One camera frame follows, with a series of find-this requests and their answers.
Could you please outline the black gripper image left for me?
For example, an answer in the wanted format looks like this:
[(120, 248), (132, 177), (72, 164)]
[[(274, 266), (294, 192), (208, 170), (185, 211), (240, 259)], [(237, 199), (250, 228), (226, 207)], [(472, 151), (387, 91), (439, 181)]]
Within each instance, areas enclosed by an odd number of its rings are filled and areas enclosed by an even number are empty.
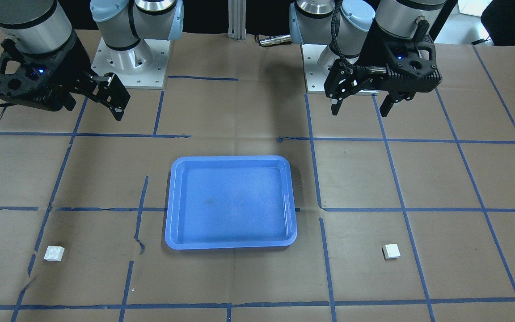
[(106, 106), (115, 120), (122, 120), (129, 92), (116, 73), (96, 75), (75, 31), (59, 49), (44, 54), (22, 53), (8, 38), (1, 45), (1, 100), (51, 112), (71, 111), (76, 93)]

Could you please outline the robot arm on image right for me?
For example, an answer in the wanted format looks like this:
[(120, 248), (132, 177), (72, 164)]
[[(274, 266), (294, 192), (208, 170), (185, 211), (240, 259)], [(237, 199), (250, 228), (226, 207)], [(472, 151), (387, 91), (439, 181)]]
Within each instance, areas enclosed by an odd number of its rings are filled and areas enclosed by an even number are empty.
[(295, 0), (290, 37), (301, 45), (327, 45), (324, 93), (337, 115), (342, 102), (362, 90), (387, 93), (384, 118), (392, 107), (429, 93), (442, 82), (435, 43), (429, 35), (443, 0)]

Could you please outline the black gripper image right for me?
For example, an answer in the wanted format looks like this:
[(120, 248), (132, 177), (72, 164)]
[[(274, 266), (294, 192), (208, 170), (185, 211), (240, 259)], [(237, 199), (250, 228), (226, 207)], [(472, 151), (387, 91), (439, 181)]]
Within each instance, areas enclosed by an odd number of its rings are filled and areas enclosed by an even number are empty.
[(324, 82), (333, 116), (338, 115), (347, 97), (363, 89), (365, 67), (386, 69), (375, 85), (378, 90), (388, 91), (379, 107), (383, 118), (388, 116), (395, 104), (412, 100), (415, 92), (429, 93), (441, 84), (435, 43), (425, 31), (430, 24), (427, 20), (413, 20), (412, 24), (416, 27), (416, 35), (404, 39), (389, 34), (374, 21), (360, 51), (360, 66), (351, 64), (347, 59), (333, 62)]

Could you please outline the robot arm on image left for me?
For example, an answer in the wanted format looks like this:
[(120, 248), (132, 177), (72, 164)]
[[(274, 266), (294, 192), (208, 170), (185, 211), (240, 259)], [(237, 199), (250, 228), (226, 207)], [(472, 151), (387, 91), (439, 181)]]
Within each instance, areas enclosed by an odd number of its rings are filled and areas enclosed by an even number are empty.
[(122, 75), (155, 71), (148, 41), (183, 31), (182, 0), (92, 0), (92, 19), (106, 45), (109, 69), (98, 73), (57, 0), (0, 0), (0, 107), (73, 110), (73, 94), (106, 106), (120, 121), (130, 100)]

